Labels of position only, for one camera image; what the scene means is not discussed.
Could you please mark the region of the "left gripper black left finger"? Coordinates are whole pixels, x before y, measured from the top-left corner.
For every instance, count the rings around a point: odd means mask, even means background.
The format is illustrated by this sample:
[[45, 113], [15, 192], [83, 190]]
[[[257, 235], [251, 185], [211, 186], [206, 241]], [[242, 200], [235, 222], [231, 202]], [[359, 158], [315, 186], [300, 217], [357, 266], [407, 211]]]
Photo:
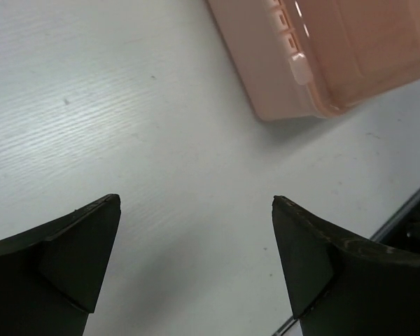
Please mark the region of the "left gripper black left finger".
[[120, 216], [119, 195], [108, 194], [0, 240], [0, 335], [82, 335]]

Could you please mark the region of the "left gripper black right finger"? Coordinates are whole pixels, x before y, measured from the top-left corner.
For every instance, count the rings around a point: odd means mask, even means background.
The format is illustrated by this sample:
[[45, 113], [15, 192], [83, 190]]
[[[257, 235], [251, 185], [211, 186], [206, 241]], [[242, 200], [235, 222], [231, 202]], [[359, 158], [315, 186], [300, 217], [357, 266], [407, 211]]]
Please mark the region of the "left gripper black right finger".
[[304, 335], [420, 335], [420, 211], [381, 244], [283, 196], [272, 222]]

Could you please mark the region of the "pink plastic toolbox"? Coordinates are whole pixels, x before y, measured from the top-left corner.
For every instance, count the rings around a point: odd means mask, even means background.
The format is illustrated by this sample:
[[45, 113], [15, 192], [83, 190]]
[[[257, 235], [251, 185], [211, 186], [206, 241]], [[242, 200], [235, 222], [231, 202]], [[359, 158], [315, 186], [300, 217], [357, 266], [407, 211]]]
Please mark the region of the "pink plastic toolbox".
[[340, 116], [420, 79], [420, 1], [210, 1], [256, 115]]

